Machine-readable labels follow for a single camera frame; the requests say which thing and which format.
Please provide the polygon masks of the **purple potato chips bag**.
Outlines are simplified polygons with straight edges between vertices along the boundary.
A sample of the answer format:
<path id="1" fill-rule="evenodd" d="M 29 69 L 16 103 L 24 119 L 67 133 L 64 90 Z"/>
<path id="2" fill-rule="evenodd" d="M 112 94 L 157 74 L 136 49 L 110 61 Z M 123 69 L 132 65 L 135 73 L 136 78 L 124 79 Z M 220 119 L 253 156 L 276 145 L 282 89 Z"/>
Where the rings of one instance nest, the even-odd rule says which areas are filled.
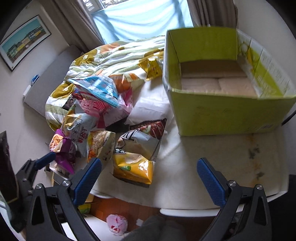
<path id="1" fill-rule="evenodd" d="M 56 153 L 55 162 L 57 165 L 70 174 L 75 173 L 76 148 L 72 140 L 62 130 L 57 129 L 55 131 L 49 143 L 49 150 Z"/>

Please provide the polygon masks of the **orange cream snack bag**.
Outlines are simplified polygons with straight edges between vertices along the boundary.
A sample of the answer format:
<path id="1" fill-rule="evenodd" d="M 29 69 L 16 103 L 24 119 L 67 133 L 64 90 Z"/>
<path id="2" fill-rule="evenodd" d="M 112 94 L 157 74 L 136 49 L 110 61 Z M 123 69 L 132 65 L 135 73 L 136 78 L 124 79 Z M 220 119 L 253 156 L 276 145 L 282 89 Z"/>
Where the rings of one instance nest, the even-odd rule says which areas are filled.
<path id="1" fill-rule="evenodd" d="M 105 168 L 112 158 L 115 148 L 115 133 L 94 128 L 87 138 L 87 159 L 98 158 Z"/>

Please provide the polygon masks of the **yellow chips bag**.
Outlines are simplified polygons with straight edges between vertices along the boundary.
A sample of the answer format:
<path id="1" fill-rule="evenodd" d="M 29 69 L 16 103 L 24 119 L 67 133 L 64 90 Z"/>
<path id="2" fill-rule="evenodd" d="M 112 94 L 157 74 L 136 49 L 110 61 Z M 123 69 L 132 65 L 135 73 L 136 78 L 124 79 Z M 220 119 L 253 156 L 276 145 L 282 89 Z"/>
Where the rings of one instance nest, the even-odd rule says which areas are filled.
<path id="1" fill-rule="evenodd" d="M 113 176 L 121 181 L 149 188 L 152 184 L 154 163 L 141 154 L 115 149 L 113 156 Z"/>

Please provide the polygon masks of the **silver chinese text snack bag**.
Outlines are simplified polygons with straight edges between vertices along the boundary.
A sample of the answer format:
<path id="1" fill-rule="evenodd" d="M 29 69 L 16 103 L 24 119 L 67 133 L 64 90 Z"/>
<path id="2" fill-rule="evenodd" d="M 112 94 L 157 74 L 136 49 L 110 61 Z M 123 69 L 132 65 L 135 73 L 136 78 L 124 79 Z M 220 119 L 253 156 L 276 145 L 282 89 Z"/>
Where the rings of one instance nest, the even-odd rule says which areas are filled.
<path id="1" fill-rule="evenodd" d="M 87 114 L 77 101 L 70 107 L 62 122 L 62 132 L 76 145 L 83 157 L 87 154 L 88 134 L 96 122 L 97 118 Z"/>

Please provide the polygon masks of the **grey silver chips bag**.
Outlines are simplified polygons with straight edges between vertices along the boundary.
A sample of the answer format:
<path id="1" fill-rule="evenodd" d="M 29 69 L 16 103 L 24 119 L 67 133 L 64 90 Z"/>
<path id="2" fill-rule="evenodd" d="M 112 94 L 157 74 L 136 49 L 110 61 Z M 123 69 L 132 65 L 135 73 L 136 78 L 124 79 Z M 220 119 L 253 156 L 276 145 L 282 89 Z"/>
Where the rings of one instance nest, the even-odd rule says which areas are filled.
<path id="1" fill-rule="evenodd" d="M 161 141 L 162 138 L 157 139 L 136 129 L 121 135 L 115 144 L 115 148 L 129 153 L 140 154 L 150 161 L 155 161 Z"/>

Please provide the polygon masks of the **pink snack bag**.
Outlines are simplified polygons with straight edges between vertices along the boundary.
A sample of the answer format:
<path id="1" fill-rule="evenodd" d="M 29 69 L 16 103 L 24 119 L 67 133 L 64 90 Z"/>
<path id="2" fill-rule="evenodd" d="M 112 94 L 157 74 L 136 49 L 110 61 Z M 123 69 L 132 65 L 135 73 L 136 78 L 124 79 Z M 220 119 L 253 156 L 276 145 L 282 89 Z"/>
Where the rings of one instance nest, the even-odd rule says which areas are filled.
<path id="1" fill-rule="evenodd" d="M 118 107 L 113 107 L 87 92 L 79 91 L 78 88 L 74 90 L 71 97 L 79 102 L 86 114 L 98 118 L 100 128 L 108 127 L 126 118 L 133 109 L 131 88 L 119 94 Z"/>

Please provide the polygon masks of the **dark red snack bag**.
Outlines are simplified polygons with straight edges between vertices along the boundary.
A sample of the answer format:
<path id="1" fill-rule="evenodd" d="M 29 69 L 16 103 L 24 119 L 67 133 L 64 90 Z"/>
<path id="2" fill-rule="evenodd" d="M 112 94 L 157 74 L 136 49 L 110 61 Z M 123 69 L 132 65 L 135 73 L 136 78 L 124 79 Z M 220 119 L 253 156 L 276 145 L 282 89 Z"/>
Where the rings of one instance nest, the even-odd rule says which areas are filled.
<path id="1" fill-rule="evenodd" d="M 143 121 L 139 124 L 130 126 L 129 129 L 141 131 L 153 138 L 160 140 L 164 134 L 166 123 L 167 123 L 166 118 L 162 120 L 148 120 L 148 121 Z"/>

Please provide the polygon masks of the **blue white snack bag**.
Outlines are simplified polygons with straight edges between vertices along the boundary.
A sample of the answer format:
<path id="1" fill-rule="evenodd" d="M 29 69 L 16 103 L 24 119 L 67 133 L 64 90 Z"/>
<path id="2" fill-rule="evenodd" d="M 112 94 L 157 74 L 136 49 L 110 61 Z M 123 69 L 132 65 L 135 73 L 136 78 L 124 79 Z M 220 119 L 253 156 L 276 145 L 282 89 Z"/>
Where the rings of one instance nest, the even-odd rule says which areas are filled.
<path id="1" fill-rule="evenodd" d="M 91 75 L 83 78 L 70 78 L 68 81 L 114 108 L 119 106 L 116 85 L 109 77 Z"/>

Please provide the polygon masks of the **green cardboard box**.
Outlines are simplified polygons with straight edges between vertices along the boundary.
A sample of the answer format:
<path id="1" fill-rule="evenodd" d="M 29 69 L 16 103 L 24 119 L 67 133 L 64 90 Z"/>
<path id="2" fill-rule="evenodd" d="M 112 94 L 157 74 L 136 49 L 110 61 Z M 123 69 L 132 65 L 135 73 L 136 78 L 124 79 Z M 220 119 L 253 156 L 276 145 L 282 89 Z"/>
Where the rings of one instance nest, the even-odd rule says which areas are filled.
<path id="1" fill-rule="evenodd" d="M 182 136 L 268 132 L 295 104 L 291 78 L 234 28 L 169 30 L 163 84 Z"/>

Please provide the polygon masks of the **gold foil snack packet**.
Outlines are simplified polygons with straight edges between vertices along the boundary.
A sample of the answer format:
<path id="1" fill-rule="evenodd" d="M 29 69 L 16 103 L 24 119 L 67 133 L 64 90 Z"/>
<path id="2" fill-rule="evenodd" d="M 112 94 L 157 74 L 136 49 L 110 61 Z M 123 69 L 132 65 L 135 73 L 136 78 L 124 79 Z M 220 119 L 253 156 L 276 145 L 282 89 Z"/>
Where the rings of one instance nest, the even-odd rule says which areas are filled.
<path id="1" fill-rule="evenodd" d="M 137 65 L 146 73 L 146 81 L 151 81 L 163 75 L 163 71 L 154 57 L 144 58 Z"/>

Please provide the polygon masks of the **white round table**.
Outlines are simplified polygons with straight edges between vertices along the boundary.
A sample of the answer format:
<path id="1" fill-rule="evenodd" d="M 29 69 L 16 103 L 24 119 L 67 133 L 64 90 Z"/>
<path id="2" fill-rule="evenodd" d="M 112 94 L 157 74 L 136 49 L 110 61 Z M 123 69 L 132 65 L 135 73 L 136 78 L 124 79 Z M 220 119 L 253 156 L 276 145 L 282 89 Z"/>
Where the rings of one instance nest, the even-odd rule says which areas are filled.
<path id="1" fill-rule="evenodd" d="M 283 196 L 286 194 L 287 191 L 281 191 L 277 194 L 267 197 L 267 202 L 271 202 L 278 197 Z M 239 205 L 236 209 L 236 213 L 243 211 L 244 204 Z M 165 216 L 172 216 L 172 217 L 214 217 L 220 211 L 220 208 L 214 209 L 164 209 L 161 208 L 160 213 Z"/>

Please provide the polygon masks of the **pink plastic bag on floor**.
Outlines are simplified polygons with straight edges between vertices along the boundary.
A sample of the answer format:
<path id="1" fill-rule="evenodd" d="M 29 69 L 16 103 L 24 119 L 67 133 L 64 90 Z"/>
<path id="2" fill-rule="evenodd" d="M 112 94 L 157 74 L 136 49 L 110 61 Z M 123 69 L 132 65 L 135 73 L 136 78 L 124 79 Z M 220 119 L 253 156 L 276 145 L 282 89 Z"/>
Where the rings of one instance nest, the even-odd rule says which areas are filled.
<path id="1" fill-rule="evenodd" d="M 110 214 L 106 218 L 106 223 L 108 225 L 109 230 L 117 236 L 124 235 L 127 231 L 128 221 L 127 219 L 118 214 Z"/>

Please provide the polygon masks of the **grey headboard cushion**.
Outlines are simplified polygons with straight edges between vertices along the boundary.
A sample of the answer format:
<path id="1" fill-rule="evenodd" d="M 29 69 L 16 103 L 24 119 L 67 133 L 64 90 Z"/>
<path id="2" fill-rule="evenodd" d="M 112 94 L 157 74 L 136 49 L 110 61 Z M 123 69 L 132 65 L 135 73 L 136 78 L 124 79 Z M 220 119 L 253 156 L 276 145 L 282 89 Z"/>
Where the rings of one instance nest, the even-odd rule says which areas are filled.
<path id="1" fill-rule="evenodd" d="M 71 45 L 58 55 L 37 78 L 23 98 L 23 102 L 41 116 L 45 116 L 45 105 L 50 94 L 63 82 L 71 63 L 81 56 L 81 51 Z"/>

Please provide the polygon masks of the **left beige curtain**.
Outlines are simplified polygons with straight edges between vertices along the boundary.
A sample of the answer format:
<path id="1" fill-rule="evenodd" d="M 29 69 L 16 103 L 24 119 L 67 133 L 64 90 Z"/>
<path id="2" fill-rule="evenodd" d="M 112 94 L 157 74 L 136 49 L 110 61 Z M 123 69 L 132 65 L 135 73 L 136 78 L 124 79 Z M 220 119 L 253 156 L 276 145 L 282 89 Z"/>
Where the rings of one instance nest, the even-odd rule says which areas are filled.
<path id="1" fill-rule="evenodd" d="M 104 44 L 83 1 L 39 1 L 69 45 L 88 52 Z"/>

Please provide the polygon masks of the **beige curtain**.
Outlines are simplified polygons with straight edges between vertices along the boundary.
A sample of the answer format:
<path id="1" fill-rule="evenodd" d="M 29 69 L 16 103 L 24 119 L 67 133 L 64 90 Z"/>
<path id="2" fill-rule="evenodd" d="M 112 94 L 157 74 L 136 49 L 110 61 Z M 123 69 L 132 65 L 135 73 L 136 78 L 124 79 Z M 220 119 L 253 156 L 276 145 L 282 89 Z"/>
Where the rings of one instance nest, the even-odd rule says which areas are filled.
<path id="1" fill-rule="evenodd" d="M 104 44 L 83 1 L 39 1 L 69 45 L 88 52 Z"/>
<path id="2" fill-rule="evenodd" d="M 238 9 L 233 0 L 187 0 L 194 27 L 237 28 Z"/>

